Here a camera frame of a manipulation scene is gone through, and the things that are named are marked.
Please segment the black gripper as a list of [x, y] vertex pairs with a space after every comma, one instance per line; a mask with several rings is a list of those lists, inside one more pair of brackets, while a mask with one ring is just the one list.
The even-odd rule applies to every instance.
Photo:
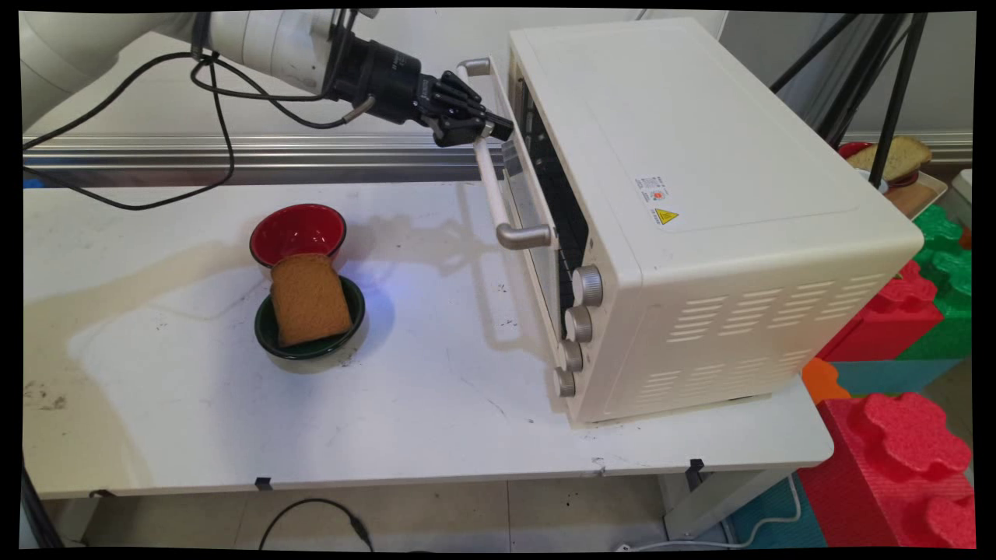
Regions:
[[[433, 100], [428, 86], [433, 82]], [[438, 78], [421, 73], [420, 60], [376, 41], [363, 41], [351, 31], [333, 39], [323, 81], [323, 97], [359, 107], [392, 124], [428, 125], [439, 148], [473, 145], [478, 139], [508, 141], [514, 131], [509, 118], [486, 111], [479, 95], [452, 71]]]

